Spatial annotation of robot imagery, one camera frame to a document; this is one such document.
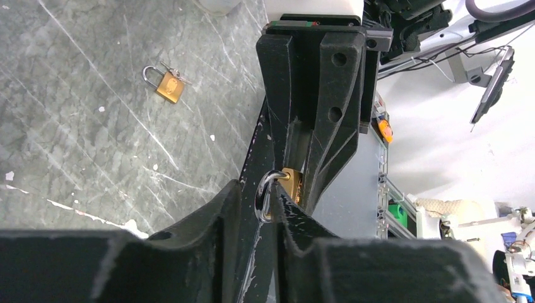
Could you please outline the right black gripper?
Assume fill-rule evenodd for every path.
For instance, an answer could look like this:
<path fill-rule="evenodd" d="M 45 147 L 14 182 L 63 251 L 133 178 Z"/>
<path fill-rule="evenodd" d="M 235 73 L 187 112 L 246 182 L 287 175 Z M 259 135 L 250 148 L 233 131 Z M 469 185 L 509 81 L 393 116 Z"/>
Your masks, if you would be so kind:
<path fill-rule="evenodd" d="M 285 166 L 292 106 L 293 41 L 286 30 L 327 32 L 319 45 L 319 91 L 314 130 L 305 166 L 302 208 L 313 213 L 322 193 L 355 154 L 360 86 L 367 50 L 387 52 L 393 30 L 351 15 L 283 14 L 269 21 L 256 44 L 267 99 L 274 168 Z"/>

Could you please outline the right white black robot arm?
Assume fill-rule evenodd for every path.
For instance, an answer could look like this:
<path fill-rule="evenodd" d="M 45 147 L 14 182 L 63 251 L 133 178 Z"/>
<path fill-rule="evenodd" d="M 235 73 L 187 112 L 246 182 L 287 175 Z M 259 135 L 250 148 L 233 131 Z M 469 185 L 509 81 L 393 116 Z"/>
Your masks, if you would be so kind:
<path fill-rule="evenodd" d="M 379 80 L 452 60 L 534 23 L 533 1 L 464 1 L 453 21 L 442 1 L 267 1 L 256 44 L 275 172 L 313 211 L 356 152 L 376 114 Z"/>

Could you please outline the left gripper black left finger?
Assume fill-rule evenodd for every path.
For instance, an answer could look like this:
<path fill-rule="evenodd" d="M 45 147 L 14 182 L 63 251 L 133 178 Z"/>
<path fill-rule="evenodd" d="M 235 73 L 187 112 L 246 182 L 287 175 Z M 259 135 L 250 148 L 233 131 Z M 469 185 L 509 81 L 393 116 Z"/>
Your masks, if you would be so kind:
<path fill-rule="evenodd" d="M 142 240 L 125 230 L 3 230 L 2 302 L 232 302 L 241 187 Z"/>

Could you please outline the small brass padlock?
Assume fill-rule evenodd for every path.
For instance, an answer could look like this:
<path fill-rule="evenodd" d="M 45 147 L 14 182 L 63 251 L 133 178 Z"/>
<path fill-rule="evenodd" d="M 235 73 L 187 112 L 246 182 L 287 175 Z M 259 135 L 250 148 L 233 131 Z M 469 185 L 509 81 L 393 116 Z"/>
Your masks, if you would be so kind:
<path fill-rule="evenodd" d="M 191 86 L 192 82 L 185 79 L 178 69 L 171 68 L 163 61 L 160 61 L 160 64 L 165 67 L 166 71 L 160 71 L 157 67 L 149 65 L 142 69 L 142 77 L 147 84 L 155 89 L 155 92 L 159 96 L 172 104 L 176 104 L 184 91 L 184 87 L 186 85 Z M 147 76 L 148 71 L 156 71 L 162 76 L 162 80 L 159 84 L 156 85 L 149 80 Z"/>

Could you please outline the aluminium extrusion rail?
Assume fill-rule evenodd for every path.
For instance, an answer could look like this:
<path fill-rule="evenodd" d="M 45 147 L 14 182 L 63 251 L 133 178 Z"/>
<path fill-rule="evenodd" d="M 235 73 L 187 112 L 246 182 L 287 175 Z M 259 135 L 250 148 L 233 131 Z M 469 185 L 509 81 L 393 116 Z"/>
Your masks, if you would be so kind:
<path fill-rule="evenodd" d="M 413 202 L 389 178 L 389 122 L 385 102 L 379 93 L 374 96 L 371 127 L 379 144 L 379 176 L 377 204 L 377 237 L 379 239 L 416 238 L 416 208 Z"/>

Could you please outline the brass padlock with key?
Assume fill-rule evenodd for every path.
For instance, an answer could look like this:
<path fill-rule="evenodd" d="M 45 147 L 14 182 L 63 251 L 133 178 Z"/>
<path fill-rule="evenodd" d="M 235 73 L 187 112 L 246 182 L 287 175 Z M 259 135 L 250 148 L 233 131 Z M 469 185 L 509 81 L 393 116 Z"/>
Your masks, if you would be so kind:
<path fill-rule="evenodd" d="M 270 170 L 259 181 L 254 200 L 256 217 L 262 223 L 269 223 L 271 221 L 271 213 L 269 212 L 266 194 L 273 181 L 278 181 L 292 201 L 297 205 L 300 204 L 302 173 L 290 168 Z"/>

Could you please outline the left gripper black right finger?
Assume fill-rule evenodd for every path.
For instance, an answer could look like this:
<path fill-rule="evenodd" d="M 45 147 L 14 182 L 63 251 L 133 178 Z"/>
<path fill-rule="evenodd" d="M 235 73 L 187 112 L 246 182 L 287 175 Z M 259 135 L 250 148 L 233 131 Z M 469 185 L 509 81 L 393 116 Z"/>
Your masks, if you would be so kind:
<path fill-rule="evenodd" d="M 457 241 L 344 239 L 270 188 L 278 302 L 503 302 L 479 256 Z"/>

